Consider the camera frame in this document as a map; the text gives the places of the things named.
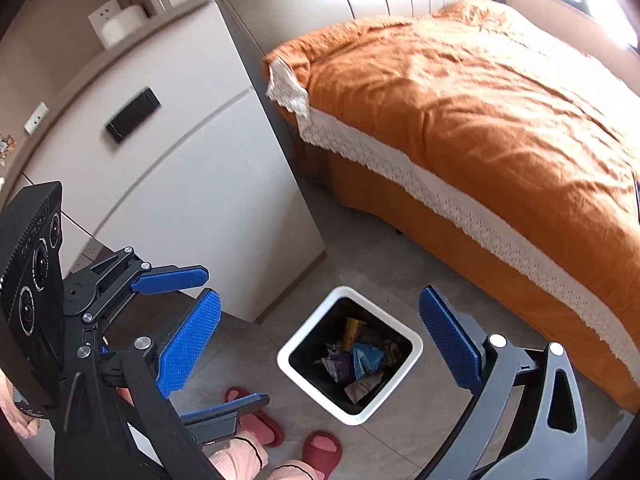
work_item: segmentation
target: blue rubber pad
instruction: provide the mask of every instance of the blue rubber pad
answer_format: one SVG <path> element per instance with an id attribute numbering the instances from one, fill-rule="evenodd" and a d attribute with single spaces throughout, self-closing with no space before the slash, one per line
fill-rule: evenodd
<path id="1" fill-rule="evenodd" d="M 479 394 L 484 385 L 482 356 L 455 315 L 430 286 L 420 294 L 418 309 L 456 384 L 472 394 Z"/>
<path id="2" fill-rule="evenodd" d="M 184 288 L 193 288 L 207 283 L 209 273 L 204 267 L 189 267 L 172 272 L 142 275 L 131 283 L 131 291 L 140 294 L 162 294 Z"/>
<path id="3" fill-rule="evenodd" d="M 236 399 L 236 400 L 230 400 L 229 402 L 225 402 L 224 404 L 213 406 L 212 408 L 205 408 L 204 410 L 198 410 L 197 412 L 191 412 L 185 415 L 181 415 L 180 418 L 189 418 L 190 416 L 201 415 L 203 413 L 212 412 L 213 410 L 216 410 L 216 411 L 229 410 L 231 412 L 233 411 L 233 408 L 235 406 L 244 405 L 246 404 L 247 401 L 258 399 L 259 397 L 260 397 L 260 394 L 249 394 L 246 397 L 240 397 L 239 399 Z"/>
<path id="4" fill-rule="evenodd" d="M 216 330 L 221 312 L 219 295 L 214 290 L 207 291 L 162 352 L 156 382 L 165 398 L 184 386 Z"/>

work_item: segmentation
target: pink pajama pants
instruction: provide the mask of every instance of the pink pajama pants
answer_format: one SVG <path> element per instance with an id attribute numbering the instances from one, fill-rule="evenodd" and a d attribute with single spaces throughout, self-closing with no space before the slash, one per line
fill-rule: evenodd
<path id="1" fill-rule="evenodd" d="M 253 433 L 242 431 L 209 460 L 225 480 L 254 480 L 267 465 L 268 456 Z M 269 480 L 318 480 L 318 476 L 309 464 L 289 460 L 277 467 Z"/>

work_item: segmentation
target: white trash can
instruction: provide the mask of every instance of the white trash can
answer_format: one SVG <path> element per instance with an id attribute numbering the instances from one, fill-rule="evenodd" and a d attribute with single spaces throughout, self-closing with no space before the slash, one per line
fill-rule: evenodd
<path id="1" fill-rule="evenodd" d="M 382 382 L 353 404 L 331 375 L 318 363 L 327 357 L 326 343 L 340 340 L 347 317 L 365 321 L 398 342 L 402 358 L 385 370 Z M 278 366 L 307 395 L 348 426 L 365 422 L 398 386 L 422 354 L 422 339 L 351 287 L 339 286 L 278 352 Z"/>

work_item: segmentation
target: blue wrapper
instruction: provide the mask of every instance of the blue wrapper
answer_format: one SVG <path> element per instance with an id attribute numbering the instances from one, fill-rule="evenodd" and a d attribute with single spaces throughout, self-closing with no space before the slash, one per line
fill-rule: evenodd
<path id="1" fill-rule="evenodd" d="M 353 356 L 353 369 L 356 372 L 356 379 L 360 380 L 382 368 L 385 352 L 375 346 L 354 343 L 351 347 L 351 355 Z"/>

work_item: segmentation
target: wall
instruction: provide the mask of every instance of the wall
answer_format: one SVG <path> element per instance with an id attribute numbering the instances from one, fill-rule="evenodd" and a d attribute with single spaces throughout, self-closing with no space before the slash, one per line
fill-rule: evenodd
<path id="1" fill-rule="evenodd" d="M 507 4 L 537 27 L 597 57 L 640 95 L 640 56 L 631 47 L 612 41 L 591 16 L 561 0 L 507 0 Z"/>
<path id="2" fill-rule="evenodd" d="M 0 132 L 14 136 L 18 149 L 36 106 L 52 102 L 102 51 L 87 16 L 107 1 L 27 0 L 0 41 Z M 5 173 L 0 166 L 0 176 Z"/>

